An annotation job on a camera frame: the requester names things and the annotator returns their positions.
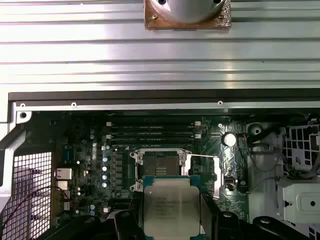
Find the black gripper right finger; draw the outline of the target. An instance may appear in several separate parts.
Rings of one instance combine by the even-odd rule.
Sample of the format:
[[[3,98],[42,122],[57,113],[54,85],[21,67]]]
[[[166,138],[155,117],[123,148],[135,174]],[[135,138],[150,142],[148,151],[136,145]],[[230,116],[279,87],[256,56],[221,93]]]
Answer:
[[[307,240],[308,237],[270,216],[258,216],[252,223],[222,211],[209,193],[200,199],[200,223],[208,240]]]

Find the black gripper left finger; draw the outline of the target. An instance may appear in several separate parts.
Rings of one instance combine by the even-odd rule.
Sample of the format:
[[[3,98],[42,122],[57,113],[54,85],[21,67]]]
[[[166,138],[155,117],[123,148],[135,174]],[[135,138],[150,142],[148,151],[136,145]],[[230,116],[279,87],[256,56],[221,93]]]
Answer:
[[[39,240],[143,240],[139,226],[143,198],[133,197],[128,209],[113,211],[105,221],[97,216],[79,216],[56,230],[47,230]]]

